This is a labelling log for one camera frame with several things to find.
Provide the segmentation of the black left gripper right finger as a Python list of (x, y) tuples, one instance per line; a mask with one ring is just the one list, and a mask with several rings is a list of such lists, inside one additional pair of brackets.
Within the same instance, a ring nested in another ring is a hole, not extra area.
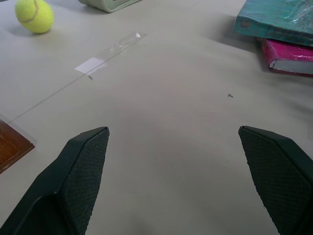
[(241, 126), (256, 190), (280, 235), (313, 235), (313, 159), (292, 139)]

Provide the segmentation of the clear adhesive tape strip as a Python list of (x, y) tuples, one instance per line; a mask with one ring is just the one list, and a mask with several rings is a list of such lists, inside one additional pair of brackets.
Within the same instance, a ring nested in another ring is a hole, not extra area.
[(148, 34), (140, 31), (135, 31), (125, 36), (124, 38), (117, 40), (111, 47), (99, 52), (95, 58), (100, 59), (104, 62), (112, 59), (118, 54), (125, 51), (141, 39), (145, 38)]

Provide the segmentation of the white paper label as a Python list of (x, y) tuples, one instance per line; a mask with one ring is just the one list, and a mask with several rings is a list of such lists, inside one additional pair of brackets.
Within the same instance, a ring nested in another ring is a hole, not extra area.
[(81, 65), (77, 66), (75, 70), (82, 74), (91, 75), (94, 72), (106, 66), (107, 63), (104, 60), (92, 57), (89, 60), (82, 63)]

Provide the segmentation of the brown wooden board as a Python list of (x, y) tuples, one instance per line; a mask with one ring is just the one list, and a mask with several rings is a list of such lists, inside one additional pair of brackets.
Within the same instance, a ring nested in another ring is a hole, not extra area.
[(0, 119), (0, 174), (34, 148), (32, 142)]

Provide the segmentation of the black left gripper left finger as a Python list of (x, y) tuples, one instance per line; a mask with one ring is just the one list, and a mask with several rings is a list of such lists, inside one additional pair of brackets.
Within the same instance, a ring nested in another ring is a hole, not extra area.
[(99, 193), (108, 127), (70, 139), (25, 192), (0, 235), (85, 235)]

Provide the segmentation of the pale green plastic object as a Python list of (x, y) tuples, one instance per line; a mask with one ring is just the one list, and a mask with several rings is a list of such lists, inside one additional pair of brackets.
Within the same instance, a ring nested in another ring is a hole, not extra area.
[(80, 3), (113, 13), (141, 0), (78, 0)]

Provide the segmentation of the teal plastic-wrapped book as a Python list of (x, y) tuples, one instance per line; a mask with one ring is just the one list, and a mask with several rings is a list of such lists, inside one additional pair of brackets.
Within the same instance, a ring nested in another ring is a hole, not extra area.
[(234, 31), (313, 47), (313, 0), (246, 0)]

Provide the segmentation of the magenta book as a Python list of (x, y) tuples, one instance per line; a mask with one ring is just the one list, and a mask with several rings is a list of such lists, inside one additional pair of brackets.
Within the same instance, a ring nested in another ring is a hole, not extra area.
[(313, 47), (271, 39), (257, 40), (270, 71), (313, 77)]

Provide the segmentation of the yellow-green tennis ball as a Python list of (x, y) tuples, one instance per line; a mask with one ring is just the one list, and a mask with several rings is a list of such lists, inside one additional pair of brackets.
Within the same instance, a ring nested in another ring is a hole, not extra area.
[(54, 23), (53, 10), (44, 0), (17, 0), (15, 14), (24, 28), (36, 34), (48, 32)]

